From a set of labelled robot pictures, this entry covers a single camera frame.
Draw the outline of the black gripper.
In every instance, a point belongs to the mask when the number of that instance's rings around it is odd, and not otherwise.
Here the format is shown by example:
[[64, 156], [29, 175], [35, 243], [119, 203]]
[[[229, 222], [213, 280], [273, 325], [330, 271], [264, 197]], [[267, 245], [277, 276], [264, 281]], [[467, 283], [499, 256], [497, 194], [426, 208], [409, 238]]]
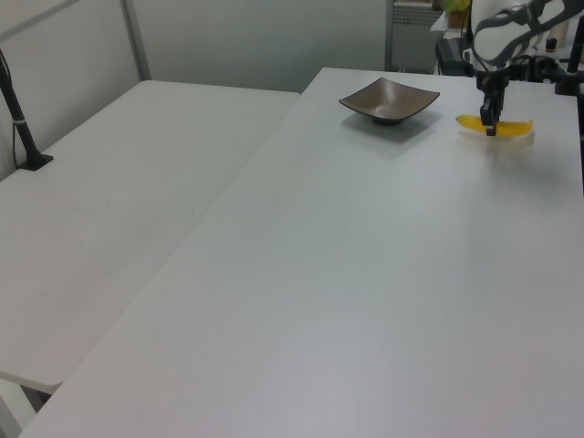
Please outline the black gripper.
[[485, 70], [479, 67], [474, 71], [477, 88], [484, 94], [484, 102], [480, 108], [480, 119], [487, 136], [496, 135], [496, 124], [500, 120], [506, 88], [511, 80], [511, 67]]

